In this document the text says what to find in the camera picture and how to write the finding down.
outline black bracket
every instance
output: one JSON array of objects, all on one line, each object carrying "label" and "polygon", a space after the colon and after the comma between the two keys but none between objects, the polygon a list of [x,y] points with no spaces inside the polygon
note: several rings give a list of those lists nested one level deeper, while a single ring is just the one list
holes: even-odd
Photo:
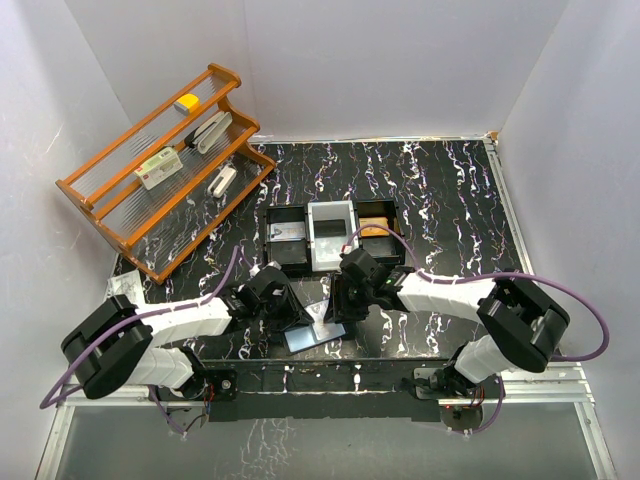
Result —
[{"label": "black bracket", "polygon": [[569,314],[531,280],[495,283],[479,303],[480,320],[507,360],[543,372],[569,326]]},{"label": "black bracket", "polygon": [[[62,352],[69,363],[108,329],[135,315],[135,309],[125,295],[105,300],[63,340]],[[87,398],[102,398],[124,385],[151,338],[151,327],[135,321],[102,342],[75,372]]]}]

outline glass panel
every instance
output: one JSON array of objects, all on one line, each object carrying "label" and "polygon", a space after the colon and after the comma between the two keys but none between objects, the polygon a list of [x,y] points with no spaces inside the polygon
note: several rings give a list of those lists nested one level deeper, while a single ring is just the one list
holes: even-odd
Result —
[{"label": "glass panel", "polygon": [[596,478],[571,403],[506,404],[468,441],[405,419],[199,425],[182,442],[155,408],[77,407],[57,478]]}]

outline yellow object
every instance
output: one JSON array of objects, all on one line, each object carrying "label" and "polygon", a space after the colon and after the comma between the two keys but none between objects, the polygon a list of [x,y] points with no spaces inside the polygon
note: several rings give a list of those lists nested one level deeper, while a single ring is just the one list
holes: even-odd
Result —
[{"label": "yellow object", "polygon": [[199,105],[200,99],[193,93],[187,93],[186,95],[181,96],[178,100],[173,102],[173,106],[176,107],[176,110],[178,110],[183,115],[189,115],[190,113],[193,113]]},{"label": "yellow object", "polygon": [[[360,226],[362,227],[363,225],[367,225],[368,223],[377,223],[378,225],[382,225],[385,227],[389,227],[389,221],[387,220],[387,217],[370,217],[370,218],[361,218],[360,219]],[[364,230],[362,230],[362,232],[360,232],[360,234],[363,237],[388,237],[389,236],[389,232],[387,232],[386,230],[382,230],[381,228],[375,228],[375,227],[368,227],[365,228]]]}]

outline white box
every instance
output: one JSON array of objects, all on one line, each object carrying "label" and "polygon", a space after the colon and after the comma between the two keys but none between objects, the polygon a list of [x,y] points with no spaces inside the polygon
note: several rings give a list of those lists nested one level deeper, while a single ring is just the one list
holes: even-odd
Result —
[{"label": "white box", "polygon": [[134,170],[136,176],[151,190],[182,168],[178,152],[173,147],[164,147],[149,160]]}]

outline cable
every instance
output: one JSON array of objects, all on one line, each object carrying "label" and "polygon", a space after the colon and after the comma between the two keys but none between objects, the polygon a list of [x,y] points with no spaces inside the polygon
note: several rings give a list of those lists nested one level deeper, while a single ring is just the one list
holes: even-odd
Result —
[{"label": "cable", "polygon": [[363,229],[368,228],[368,227],[381,228],[381,229],[389,232],[395,238],[397,238],[400,241],[400,243],[402,244],[402,246],[407,250],[407,253],[409,253],[409,255],[411,256],[411,261],[413,262],[413,266],[416,269],[416,273],[421,278],[423,278],[424,280],[426,280],[428,282],[437,283],[437,284],[441,284],[441,285],[453,285],[453,284],[456,284],[456,283],[457,284],[464,284],[464,283],[470,283],[470,282],[478,282],[480,280],[487,280],[487,279],[522,278],[522,279],[525,279],[525,280],[533,280],[534,282],[542,283],[542,284],[547,285],[549,287],[555,288],[556,290],[559,290],[559,291],[561,291],[563,293],[566,293],[570,297],[573,297],[574,299],[576,299],[578,302],[580,302],[582,305],[584,305],[587,308],[587,310],[589,310],[593,314],[593,316],[596,318],[596,320],[600,324],[600,328],[602,329],[602,343],[600,344],[600,346],[596,350],[594,350],[591,353],[585,354],[585,355],[577,355],[577,356],[554,355],[552,357],[552,359],[555,360],[555,361],[558,361],[558,362],[584,362],[584,361],[587,361],[587,360],[593,360],[594,358],[599,357],[600,355],[602,355],[602,353],[609,346],[609,340],[610,340],[609,326],[607,325],[607,322],[604,319],[604,317],[602,316],[602,314],[598,311],[598,309],[595,307],[595,305],[593,305],[587,298],[583,297],[582,295],[580,295],[577,292],[574,292],[570,288],[565,287],[564,285],[561,285],[561,284],[559,284],[557,282],[554,282],[553,280],[548,280],[548,279],[546,279],[544,277],[539,277],[538,275],[529,275],[528,273],[520,273],[520,272],[484,273],[482,275],[476,275],[475,277],[467,277],[467,278],[452,278],[452,279],[434,278],[434,277],[429,276],[424,270],[421,269],[420,262],[418,262],[418,259],[416,258],[416,255],[415,255],[413,249],[409,246],[407,241],[404,238],[402,238],[400,235],[398,235],[396,232],[391,230],[389,227],[386,227],[384,225],[378,225],[378,224],[375,224],[375,223],[362,225],[360,228],[358,228],[355,232],[353,232],[351,234],[351,236],[347,239],[346,245],[351,245],[351,243],[353,243],[353,239],[356,237],[356,235],[358,235],[358,233],[360,233]]},{"label": "cable", "polygon": [[244,247],[240,249],[240,260],[243,261],[247,265],[247,267],[249,267],[249,269],[253,268],[253,265],[251,265],[249,260],[247,260],[247,257],[244,256]]},{"label": "cable", "polygon": [[478,427],[477,430],[472,430],[472,433],[480,433],[485,431],[487,428],[493,425],[493,422],[495,422],[496,418],[498,418],[498,415],[500,415],[500,410],[502,409],[502,402],[504,401],[505,391],[504,391],[504,382],[502,381],[502,378],[500,376],[497,376],[496,378],[498,379],[498,386],[500,387],[500,391],[498,392],[498,403],[496,404],[496,409],[493,411],[493,415],[491,415],[491,418],[487,421],[487,423]]},{"label": "cable", "polygon": [[188,428],[187,430],[183,429],[180,425],[176,423],[176,421],[173,418],[171,418],[171,415],[167,413],[167,411],[164,409],[164,407],[160,403],[160,400],[158,400],[158,396],[156,395],[156,392],[155,392],[155,387],[151,385],[149,385],[149,396],[151,397],[151,400],[153,400],[155,404],[158,406],[158,410],[160,410],[160,413],[162,413],[162,416],[167,420],[167,423],[171,425],[171,427],[180,435],[182,435],[183,437],[186,436]]},{"label": "cable", "polygon": [[206,415],[204,413],[201,413],[200,415],[198,415],[196,418],[191,420],[191,423],[187,426],[187,428],[184,429],[184,431],[188,432],[189,430],[191,430],[191,427],[193,427],[198,420],[200,420],[201,418],[204,418],[204,417],[206,417]]},{"label": "cable", "polygon": [[[229,280],[229,277],[231,276],[231,271],[233,270],[233,266],[235,265],[236,259],[238,257],[239,249],[240,249],[240,247],[238,247],[237,245],[235,247],[233,247],[233,253],[231,254],[231,261],[229,262],[229,265],[227,266],[227,271],[224,273],[222,279],[220,280],[220,283],[215,288],[215,290],[213,292],[211,292],[211,294],[206,296],[204,298],[204,300],[202,300],[201,302],[194,301],[194,302],[191,302],[191,303],[180,305],[180,306],[176,307],[175,310],[186,310],[188,308],[199,307],[200,305],[206,305],[211,300],[213,300],[218,295],[218,293],[220,293],[220,290],[222,290],[222,287],[224,287],[224,285]],[[77,385],[77,386],[67,390],[66,392],[61,393],[57,397],[55,397],[55,398],[53,397],[55,395],[55,393],[58,390],[60,390],[62,388],[62,386],[67,381],[69,381],[69,379],[75,373],[75,371],[80,366],[80,364],[82,362],[84,362],[89,357],[89,355],[91,355],[93,353],[93,351],[96,348],[98,348],[102,344],[102,342],[104,342],[111,335],[113,335],[115,333],[118,333],[118,331],[121,330],[122,328],[124,328],[127,325],[130,325],[131,323],[136,322],[138,320],[143,320],[145,318],[153,317],[153,316],[156,316],[156,315],[163,315],[165,313],[169,313],[169,312],[172,312],[172,311],[173,311],[172,308],[165,307],[165,308],[160,308],[158,310],[151,310],[149,312],[136,314],[136,315],[133,315],[131,317],[128,317],[128,318],[122,320],[121,322],[117,323],[116,325],[114,325],[113,327],[108,329],[106,332],[104,332],[102,335],[100,335],[97,339],[95,339],[80,355],[78,355],[78,358],[76,358],[73,361],[73,363],[71,363],[71,365],[69,365],[69,368],[67,369],[67,371],[62,374],[62,376],[58,379],[58,381],[53,385],[51,390],[49,390],[49,392],[42,399],[42,402],[40,402],[40,409],[44,410],[45,408],[48,408],[51,405],[54,405],[54,404],[58,403],[61,400],[64,400],[69,395],[71,395],[72,393],[77,392],[78,390],[80,390],[82,388],[81,385]]]}]

